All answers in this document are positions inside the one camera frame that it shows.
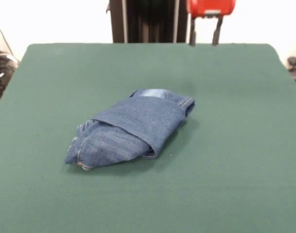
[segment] jeans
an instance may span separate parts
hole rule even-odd
[[[65,163],[90,170],[139,156],[153,159],[194,105],[168,90],[137,90],[77,127]]]

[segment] black cable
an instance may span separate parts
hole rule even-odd
[[[11,50],[11,48],[10,48],[10,46],[9,46],[9,44],[8,44],[8,42],[7,42],[7,40],[6,40],[6,38],[4,37],[4,34],[3,34],[3,32],[2,32],[1,29],[0,29],[0,34],[1,34],[1,36],[2,36],[2,38],[3,38],[3,40],[4,40],[4,42],[6,43],[6,46],[8,47],[8,50],[10,51],[11,55],[13,55],[13,52],[12,52],[12,50]]]

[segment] denim fabric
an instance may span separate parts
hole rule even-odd
[[[139,156],[153,159],[194,105],[168,90],[137,90],[77,127],[65,163],[90,170]]]

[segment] green table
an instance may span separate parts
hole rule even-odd
[[[196,99],[155,160],[63,164],[137,88]],[[296,233],[296,84],[268,45],[32,45],[0,102],[0,233]]]

